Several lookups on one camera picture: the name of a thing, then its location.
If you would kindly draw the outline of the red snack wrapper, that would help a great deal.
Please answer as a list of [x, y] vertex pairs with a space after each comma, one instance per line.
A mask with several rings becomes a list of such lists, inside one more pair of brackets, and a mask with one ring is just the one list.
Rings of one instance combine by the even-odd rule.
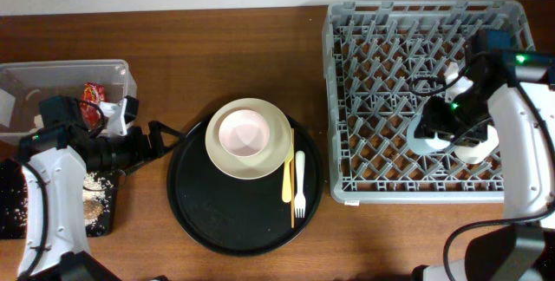
[[[99, 106], [102, 101], [106, 100], [105, 88], [100, 84], [87, 82], [82, 93], [82, 100], [94, 103]], [[101, 123], [101, 116], [96, 108], [82, 103], [82, 116], [90, 128], [97, 127]]]

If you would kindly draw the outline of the white cup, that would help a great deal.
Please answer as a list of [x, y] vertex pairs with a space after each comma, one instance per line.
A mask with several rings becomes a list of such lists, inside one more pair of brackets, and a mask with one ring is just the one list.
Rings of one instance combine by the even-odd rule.
[[497, 130], [491, 126], [487, 126], [487, 139], [480, 142], [474, 147], [456, 147], [454, 154], [467, 164], [481, 163], [497, 146], [499, 145], [499, 137]]

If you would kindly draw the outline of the blue cup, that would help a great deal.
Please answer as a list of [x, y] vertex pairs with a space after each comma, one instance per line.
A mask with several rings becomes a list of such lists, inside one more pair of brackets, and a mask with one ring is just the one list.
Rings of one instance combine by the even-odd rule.
[[417, 137], [417, 129], [423, 125], [422, 114], [417, 114], [408, 125], [407, 143], [410, 150], [417, 155], [435, 153], [451, 145], [451, 142], [442, 139], [437, 133], [430, 136]]

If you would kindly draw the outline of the small pink plate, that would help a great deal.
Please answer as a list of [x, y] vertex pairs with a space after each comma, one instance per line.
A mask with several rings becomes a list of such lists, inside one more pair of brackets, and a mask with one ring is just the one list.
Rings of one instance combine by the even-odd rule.
[[219, 142], [236, 157], [252, 157], [264, 150], [271, 135], [266, 119], [258, 112], [240, 109], [228, 114], [219, 126]]

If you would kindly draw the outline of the large beige plate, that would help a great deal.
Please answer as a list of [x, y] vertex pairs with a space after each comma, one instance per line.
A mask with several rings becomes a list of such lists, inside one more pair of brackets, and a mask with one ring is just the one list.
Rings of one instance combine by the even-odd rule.
[[[236, 157], [227, 153], [219, 142], [219, 126], [230, 113], [250, 109], [267, 121], [271, 135], [268, 144], [252, 157]], [[273, 173], [284, 164], [291, 143], [291, 125], [275, 105], [257, 98], [231, 101], [210, 119], [205, 135], [206, 151], [212, 163], [223, 173], [241, 180], [255, 180]]]

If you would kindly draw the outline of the orange chopstick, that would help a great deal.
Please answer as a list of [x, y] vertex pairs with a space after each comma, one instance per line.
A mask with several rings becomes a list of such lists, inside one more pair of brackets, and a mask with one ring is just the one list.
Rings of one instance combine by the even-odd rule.
[[290, 182], [291, 182], [291, 229], [295, 227], [295, 204], [294, 204], [294, 197], [295, 197], [295, 151], [294, 151], [294, 139], [295, 139], [295, 132], [294, 128], [291, 129], [291, 150], [290, 154], [291, 161], [290, 161]]

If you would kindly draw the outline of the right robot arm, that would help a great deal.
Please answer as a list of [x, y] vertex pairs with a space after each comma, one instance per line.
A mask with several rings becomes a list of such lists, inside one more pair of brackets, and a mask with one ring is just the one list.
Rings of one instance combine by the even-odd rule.
[[554, 58], [515, 49], [508, 32], [482, 29], [466, 65], [434, 79], [411, 121], [415, 154], [452, 149], [469, 164], [499, 150], [504, 216], [473, 239], [463, 259], [421, 265], [415, 280], [551, 280], [554, 277]]

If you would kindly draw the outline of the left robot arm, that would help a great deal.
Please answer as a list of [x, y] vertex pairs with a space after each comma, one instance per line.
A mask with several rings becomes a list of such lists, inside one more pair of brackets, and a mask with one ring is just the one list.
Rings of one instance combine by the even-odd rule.
[[126, 96], [117, 103], [92, 107], [98, 127], [88, 128], [84, 100], [54, 96], [41, 101], [42, 128], [20, 139], [14, 161], [27, 185], [27, 229], [20, 280], [114, 280], [116, 276], [90, 253], [84, 225], [82, 194], [90, 173], [128, 176], [173, 150], [163, 134], [185, 134], [150, 121], [149, 134], [133, 125], [138, 101]]

